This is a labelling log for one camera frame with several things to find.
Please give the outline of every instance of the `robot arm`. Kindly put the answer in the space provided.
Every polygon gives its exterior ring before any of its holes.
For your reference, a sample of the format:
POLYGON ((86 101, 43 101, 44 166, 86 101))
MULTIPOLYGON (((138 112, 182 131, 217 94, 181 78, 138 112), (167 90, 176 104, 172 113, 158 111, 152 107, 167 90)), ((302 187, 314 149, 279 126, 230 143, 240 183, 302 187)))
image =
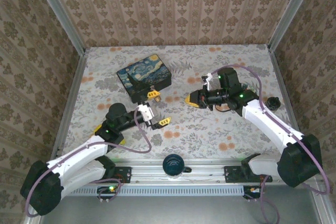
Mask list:
POLYGON ((213 110, 214 105, 227 103, 232 111, 249 120, 269 137, 281 156, 254 154, 248 157, 250 172, 256 175, 280 176, 291 187, 296 187, 319 173, 315 163, 293 138, 294 135, 300 140, 322 166, 320 144, 315 136, 304 136, 284 123, 268 108, 265 106, 262 108, 257 94, 242 88, 233 68, 221 69, 217 74, 220 89, 208 90, 206 82, 203 89, 192 92, 185 101, 191 106, 210 110, 213 110))
POLYGON ((46 163, 35 162, 27 174, 20 194, 27 199, 37 179, 58 164, 37 184, 30 198, 30 204, 38 214, 46 215, 73 190, 94 180, 112 178, 115 164, 104 155, 115 146, 104 143, 119 145, 123 140, 121 132, 135 126, 135 119, 139 124, 145 123, 154 130, 170 123, 170 118, 155 123, 154 113, 148 103, 139 104, 136 114, 135 111, 127 112, 123 104, 115 103, 110 107, 106 120, 85 143, 46 163))

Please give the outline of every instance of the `patterned fabric surface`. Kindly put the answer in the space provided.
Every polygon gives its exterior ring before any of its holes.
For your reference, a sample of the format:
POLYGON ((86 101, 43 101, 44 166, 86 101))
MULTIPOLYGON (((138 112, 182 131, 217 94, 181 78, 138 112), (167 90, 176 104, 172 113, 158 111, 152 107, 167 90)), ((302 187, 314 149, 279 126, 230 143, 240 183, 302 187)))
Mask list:
MULTIPOLYGON (((276 49, 300 129, 320 140, 336 183, 336 0, 304 0, 276 49)), ((336 209, 336 195, 332 196, 336 209)))
POLYGON ((31 164, 50 158, 78 55, 46 0, 0 0, 0 223, 20 223, 31 164))
POLYGON ((60 0, 86 47, 266 44, 289 0, 60 0))
MULTIPOLYGON (((104 119, 112 103, 121 102, 128 111, 136 105, 130 100, 116 72, 138 60, 157 54, 172 73, 172 85, 161 91, 162 101, 150 102, 171 124, 161 130, 146 130, 153 149, 148 154, 113 150, 112 158, 163 159, 169 153, 183 158, 243 158, 255 152, 278 153, 270 140, 254 125, 234 112, 201 110, 187 105, 185 97, 202 88, 201 76, 231 63, 249 66, 264 84, 265 99, 280 97, 276 114, 288 121, 280 88, 266 45, 226 46, 149 46, 91 48, 83 74, 64 153, 85 142, 104 119)), ((240 81, 257 89, 257 81, 247 71, 238 70, 240 81)), ((214 81, 213 88, 219 88, 214 81)), ((136 127, 123 132, 126 146, 147 150, 136 127)))

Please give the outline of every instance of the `damask wallpaper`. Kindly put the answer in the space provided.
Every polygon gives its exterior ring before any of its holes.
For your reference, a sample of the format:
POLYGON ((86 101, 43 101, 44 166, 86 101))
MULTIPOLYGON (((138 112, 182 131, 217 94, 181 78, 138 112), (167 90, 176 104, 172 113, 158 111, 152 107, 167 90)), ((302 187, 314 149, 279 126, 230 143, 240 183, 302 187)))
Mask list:
POLYGON ((20 223, 30 165, 48 160, 78 55, 46 0, 0 0, 0 223, 20 223))
MULTIPOLYGON (((304 0, 275 53, 300 129, 319 138, 334 185, 336 0, 304 0)), ((332 200, 336 209, 336 195, 332 200)))
POLYGON ((60 0, 87 47, 266 44, 289 0, 60 0))

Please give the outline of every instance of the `starry night painting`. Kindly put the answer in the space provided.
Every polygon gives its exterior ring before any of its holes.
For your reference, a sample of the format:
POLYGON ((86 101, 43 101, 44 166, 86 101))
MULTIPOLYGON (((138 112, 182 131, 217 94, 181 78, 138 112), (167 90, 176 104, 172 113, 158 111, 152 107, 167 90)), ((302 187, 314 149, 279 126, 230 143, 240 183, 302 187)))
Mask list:
POLYGON ((117 72, 129 95, 171 77, 171 73, 157 55, 151 55, 117 72))

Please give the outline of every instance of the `starry night box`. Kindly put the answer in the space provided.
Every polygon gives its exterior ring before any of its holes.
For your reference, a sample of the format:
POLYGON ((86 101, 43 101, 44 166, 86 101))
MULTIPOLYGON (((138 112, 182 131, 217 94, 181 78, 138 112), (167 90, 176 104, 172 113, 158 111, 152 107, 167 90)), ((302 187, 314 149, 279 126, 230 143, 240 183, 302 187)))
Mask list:
POLYGON ((151 55, 117 72, 133 103, 147 100, 147 93, 172 84, 172 74, 157 55, 151 55))

